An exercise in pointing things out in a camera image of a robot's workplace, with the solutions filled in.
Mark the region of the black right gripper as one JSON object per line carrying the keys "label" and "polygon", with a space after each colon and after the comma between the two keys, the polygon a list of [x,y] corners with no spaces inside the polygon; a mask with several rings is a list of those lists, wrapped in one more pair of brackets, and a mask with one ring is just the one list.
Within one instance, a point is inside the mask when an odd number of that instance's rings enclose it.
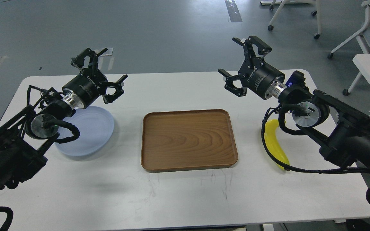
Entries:
{"label": "black right gripper", "polygon": [[[257,36],[249,36],[244,41],[232,38],[232,41],[243,47],[245,60],[238,75],[232,76],[224,69],[218,69],[224,77],[224,88],[238,97],[245,96],[248,88],[260,98],[269,99],[271,85],[275,81],[282,83],[285,80],[284,73],[263,60],[272,48]],[[242,87],[238,88],[233,84],[236,80],[241,81]]]}

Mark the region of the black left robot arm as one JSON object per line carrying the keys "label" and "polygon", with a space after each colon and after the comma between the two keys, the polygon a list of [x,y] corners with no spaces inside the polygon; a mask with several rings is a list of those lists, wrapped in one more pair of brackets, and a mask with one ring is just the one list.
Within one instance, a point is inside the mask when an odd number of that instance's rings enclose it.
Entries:
{"label": "black left robot arm", "polygon": [[[15,189],[39,172],[47,163],[45,153],[54,143],[78,139],[78,128],[64,120],[77,108],[86,109],[99,97],[109,104],[124,94],[123,81],[128,75],[109,82],[98,68],[98,59],[107,50],[86,48],[73,57],[71,65],[79,73],[61,92],[28,86],[25,107],[0,127],[0,191],[5,187]],[[7,231],[13,211],[0,206],[0,212],[6,214],[0,230]]]}

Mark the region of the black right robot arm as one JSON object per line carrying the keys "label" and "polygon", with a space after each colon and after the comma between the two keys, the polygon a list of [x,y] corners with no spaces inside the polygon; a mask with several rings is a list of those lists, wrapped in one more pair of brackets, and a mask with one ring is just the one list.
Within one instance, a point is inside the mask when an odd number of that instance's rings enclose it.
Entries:
{"label": "black right robot arm", "polygon": [[[261,122],[261,141],[272,161],[283,170],[312,174],[370,174],[370,117],[350,105],[320,90],[310,92],[304,73],[295,70],[287,82],[285,74],[266,63],[265,56],[272,48],[257,36],[232,38],[243,48],[244,60],[236,75],[223,69],[224,88],[243,97],[251,90],[261,99],[276,98],[277,107],[270,107]],[[276,124],[287,134],[308,136],[319,145],[324,160],[336,169],[308,170],[291,166],[270,150],[266,141],[266,124],[277,114]],[[370,188],[366,191],[370,205]]]}

